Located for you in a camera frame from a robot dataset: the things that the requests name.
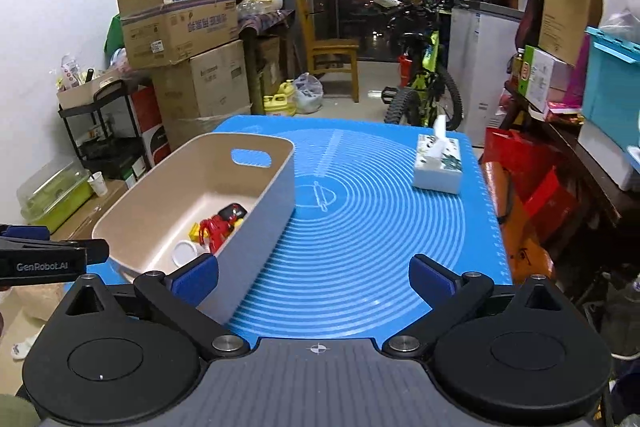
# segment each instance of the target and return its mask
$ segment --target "metal screw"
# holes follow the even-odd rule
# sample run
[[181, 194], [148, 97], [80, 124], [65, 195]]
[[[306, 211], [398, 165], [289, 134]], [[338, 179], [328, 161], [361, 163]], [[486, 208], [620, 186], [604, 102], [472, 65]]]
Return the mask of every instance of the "metal screw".
[[420, 341], [410, 335], [396, 335], [389, 339], [388, 345], [394, 351], [408, 353], [420, 347]]
[[230, 353], [241, 349], [244, 346], [244, 340], [237, 335], [220, 335], [213, 340], [211, 345], [219, 351]]

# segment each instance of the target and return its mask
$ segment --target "yellow jug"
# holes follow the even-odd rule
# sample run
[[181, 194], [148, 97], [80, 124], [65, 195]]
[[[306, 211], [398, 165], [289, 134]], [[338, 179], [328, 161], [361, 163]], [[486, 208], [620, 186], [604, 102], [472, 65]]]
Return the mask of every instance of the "yellow jug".
[[290, 116], [287, 107], [287, 97], [283, 94], [274, 94], [264, 97], [264, 112], [267, 116]]
[[278, 94], [283, 94], [287, 97], [287, 110], [291, 116], [296, 113], [296, 88], [293, 86], [293, 80], [287, 80], [280, 84]]

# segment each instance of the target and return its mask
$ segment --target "floral tissue box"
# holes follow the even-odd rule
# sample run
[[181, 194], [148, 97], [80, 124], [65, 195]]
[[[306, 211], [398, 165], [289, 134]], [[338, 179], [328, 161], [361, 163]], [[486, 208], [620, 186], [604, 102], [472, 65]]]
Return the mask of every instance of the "floral tissue box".
[[444, 138], [447, 145], [442, 155], [439, 158], [428, 156], [429, 150], [437, 140], [436, 136], [427, 134], [418, 136], [414, 164], [414, 187], [458, 194], [462, 181], [460, 143], [455, 138]]

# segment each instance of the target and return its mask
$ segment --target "chair backrest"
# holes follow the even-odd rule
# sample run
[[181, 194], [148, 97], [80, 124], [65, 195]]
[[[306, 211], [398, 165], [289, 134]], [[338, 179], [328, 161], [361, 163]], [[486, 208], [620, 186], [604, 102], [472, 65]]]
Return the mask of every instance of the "chair backrest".
[[296, 0], [296, 8], [298, 9], [296, 17], [299, 18], [300, 24], [302, 25], [302, 34], [305, 38], [305, 46], [310, 50], [313, 47], [316, 38], [314, 22], [309, 16], [309, 6], [306, 3], [306, 0]]

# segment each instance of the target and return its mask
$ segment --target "bicycle wheel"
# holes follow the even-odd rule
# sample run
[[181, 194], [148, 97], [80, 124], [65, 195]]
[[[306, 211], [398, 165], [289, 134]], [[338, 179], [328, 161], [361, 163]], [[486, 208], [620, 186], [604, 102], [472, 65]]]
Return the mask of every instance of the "bicycle wheel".
[[400, 89], [386, 110], [385, 123], [422, 126], [420, 119], [420, 95], [411, 87]]
[[438, 80], [442, 82], [444, 87], [437, 100], [435, 100], [436, 107], [438, 109], [437, 114], [430, 120], [429, 126], [433, 127], [435, 118], [438, 114], [444, 114], [447, 117], [447, 131], [455, 131], [462, 123], [462, 98], [458, 86], [451, 78], [449, 71], [440, 63], [436, 67], [436, 74]]

